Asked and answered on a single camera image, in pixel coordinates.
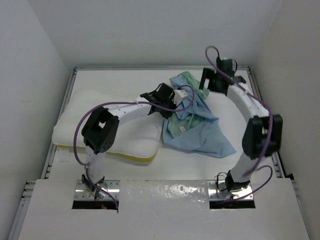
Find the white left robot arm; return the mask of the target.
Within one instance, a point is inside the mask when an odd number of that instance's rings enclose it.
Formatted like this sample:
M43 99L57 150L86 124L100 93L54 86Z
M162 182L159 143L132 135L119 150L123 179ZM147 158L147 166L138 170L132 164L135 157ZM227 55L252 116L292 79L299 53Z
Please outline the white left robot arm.
M102 163L105 152L115 142L118 127L153 113L169 118L184 97L180 93L161 83L156 90L143 93L132 102L116 102L114 107L99 106L92 111L81 130L87 160L81 180L89 191L95 192L96 185L104 181Z

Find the blue and green pillowcase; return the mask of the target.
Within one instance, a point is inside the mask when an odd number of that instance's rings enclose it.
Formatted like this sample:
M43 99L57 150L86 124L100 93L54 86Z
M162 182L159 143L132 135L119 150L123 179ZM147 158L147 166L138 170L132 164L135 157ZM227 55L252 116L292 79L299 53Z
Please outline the blue and green pillowcase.
M198 81L189 71L184 71L169 79L172 87L181 87L188 93L187 99L178 109L192 106L184 111L174 112L171 117L163 121L163 142L173 148L196 152L213 158L225 158L236 153L229 140L222 133L219 118L214 116L205 99L209 90L199 89Z

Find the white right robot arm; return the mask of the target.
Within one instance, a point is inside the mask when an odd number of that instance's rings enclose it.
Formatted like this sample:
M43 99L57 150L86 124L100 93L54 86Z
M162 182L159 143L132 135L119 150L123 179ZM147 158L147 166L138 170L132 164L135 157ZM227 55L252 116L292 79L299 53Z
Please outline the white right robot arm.
M235 73L238 64L232 58L216 58L215 68L204 68L200 89L207 88L226 95L242 114L246 129L242 138L242 154L236 165L228 171L225 187L228 192L246 188L252 173L263 158L271 156L281 147L283 118L272 114L250 91L246 80Z

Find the white pillow with yellow band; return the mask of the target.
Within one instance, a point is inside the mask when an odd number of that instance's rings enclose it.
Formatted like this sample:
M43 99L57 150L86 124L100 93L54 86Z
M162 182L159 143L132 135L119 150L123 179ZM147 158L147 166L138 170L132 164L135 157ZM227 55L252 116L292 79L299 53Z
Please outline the white pillow with yellow band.
M76 91L53 128L52 143L60 147L71 148L76 127L85 113L102 103L128 101L128 99L92 89ZM118 128L115 142L107 153L137 162L149 163L157 154L162 127L163 118L158 113L125 123Z

